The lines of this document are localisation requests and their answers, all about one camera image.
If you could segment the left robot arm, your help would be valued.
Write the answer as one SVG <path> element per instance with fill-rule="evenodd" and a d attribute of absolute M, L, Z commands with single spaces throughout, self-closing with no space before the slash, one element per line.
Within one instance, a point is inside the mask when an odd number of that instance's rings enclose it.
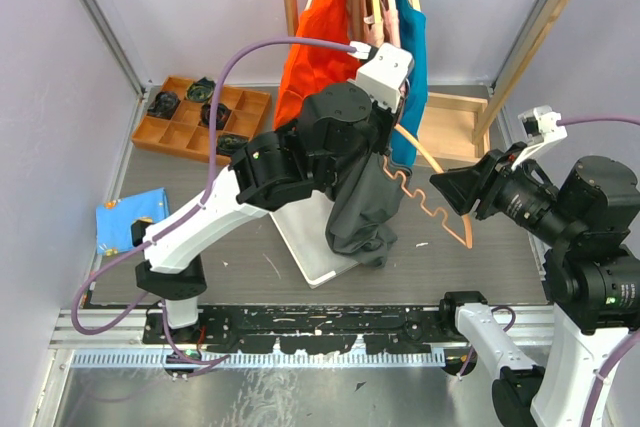
<path fill-rule="evenodd" d="M 136 283 L 162 299 L 165 332 L 178 343 L 199 334 L 206 248 L 314 192 L 333 203 L 324 233 L 331 250 L 383 265 L 396 240 L 386 224 L 400 195 L 382 166 L 403 107 L 403 88 L 331 84 L 308 96 L 296 118 L 241 147 L 178 211 L 157 223 L 135 222 L 133 242 L 144 248 Z"/>

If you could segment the teal blue t shirt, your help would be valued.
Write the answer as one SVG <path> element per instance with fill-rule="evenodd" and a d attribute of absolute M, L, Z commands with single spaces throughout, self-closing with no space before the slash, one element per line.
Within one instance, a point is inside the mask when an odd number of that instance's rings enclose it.
<path fill-rule="evenodd" d="M 409 90 L 399 124 L 417 137 L 428 100 L 427 19 L 409 0 L 395 2 L 399 17 L 400 45 L 413 58 L 413 69 L 408 76 Z"/>

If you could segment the dark grey t shirt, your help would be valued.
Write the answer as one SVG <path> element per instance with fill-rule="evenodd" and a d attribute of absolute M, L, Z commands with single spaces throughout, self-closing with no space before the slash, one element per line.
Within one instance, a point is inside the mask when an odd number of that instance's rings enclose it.
<path fill-rule="evenodd" d="M 397 235 L 388 222 L 404 197 L 401 179 L 384 171 L 386 157 L 361 159 L 335 189 L 325 237 L 335 254 L 364 266 L 383 267 Z"/>

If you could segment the orange wavy metal hanger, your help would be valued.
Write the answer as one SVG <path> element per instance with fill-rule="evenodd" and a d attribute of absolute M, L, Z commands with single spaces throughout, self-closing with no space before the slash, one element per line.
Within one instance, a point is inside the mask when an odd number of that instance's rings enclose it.
<path fill-rule="evenodd" d="M 434 174 L 442 174 L 443 169 L 438 161 L 428 152 L 426 147 L 400 124 L 394 126 L 394 132 L 398 133 L 412 147 L 419 156 L 426 161 Z M 471 250 L 474 246 L 474 232 L 469 214 L 455 214 L 449 207 L 444 205 L 444 201 L 432 204 L 431 199 L 435 194 L 435 188 L 427 186 L 426 175 L 422 181 L 409 179 L 409 174 L 400 167 L 392 167 L 389 156 L 383 158 L 382 172 L 388 179 L 396 182 L 401 192 L 409 199 L 416 201 L 419 209 L 429 218 L 438 221 L 440 228 L 451 236 L 454 240 L 462 244 L 466 249 Z"/>

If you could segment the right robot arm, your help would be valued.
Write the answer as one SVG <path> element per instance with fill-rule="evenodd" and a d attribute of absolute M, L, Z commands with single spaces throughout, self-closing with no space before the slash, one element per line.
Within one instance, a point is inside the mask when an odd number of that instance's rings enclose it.
<path fill-rule="evenodd" d="M 465 338 L 492 376 L 505 426 L 598 426 L 621 358 L 639 340 L 639 261 L 625 246 L 639 212 L 638 180 L 602 156 L 579 159 L 561 186 L 522 144 L 431 178 L 458 214 L 503 214 L 546 247 L 554 333 L 545 365 L 523 354 L 477 291 L 448 292 L 438 326 Z"/>

